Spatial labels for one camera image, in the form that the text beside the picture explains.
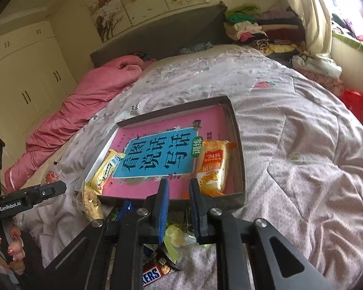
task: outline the beige curtain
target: beige curtain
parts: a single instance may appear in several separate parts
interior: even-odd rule
[[[287,0],[301,18],[305,28],[307,51],[331,53],[331,15],[323,0]]]

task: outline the screw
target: screw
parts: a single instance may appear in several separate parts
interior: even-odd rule
[[[104,222],[103,222],[103,220],[102,220],[102,219],[94,219],[94,220],[91,222],[91,225],[92,225],[94,228],[99,228],[99,227],[101,227],[103,224],[104,224]]]
[[[137,210],[137,214],[140,215],[140,216],[146,216],[146,215],[149,214],[149,211],[146,208],[139,208]]]
[[[267,226],[267,221],[264,218],[258,218],[256,220],[256,225],[260,226],[261,228],[265,228]]]
[[[213,216],[220,216],[222,214],[222,209],[220,209],[220,208],[211,208],[210,213]]]

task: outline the pink blanket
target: pink blanket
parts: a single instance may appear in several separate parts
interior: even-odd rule
[[[134,83],[151,61],[136,56],[114,59],[91,70],[62,104],[27,138],[26,153],[5,172],[9,192],[20,189],[35,171],[109,101]]]

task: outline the white wardrobe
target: white wardrobe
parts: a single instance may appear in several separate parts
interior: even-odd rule
[[[2,176],[24,154],[26,137],[75,88],[49,21],[0,36]]]

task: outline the gray headboard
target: gray headboard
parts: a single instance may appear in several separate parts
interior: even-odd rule
[[[220,2],[161,18],[111,41],[93,52],[91,60],[94,67],[100,67],[134,51],[160,60],[178,55],[181,48],[202,42],[209,41],[213,45],[231,43],[223,27],[226,9],[225,4]]]

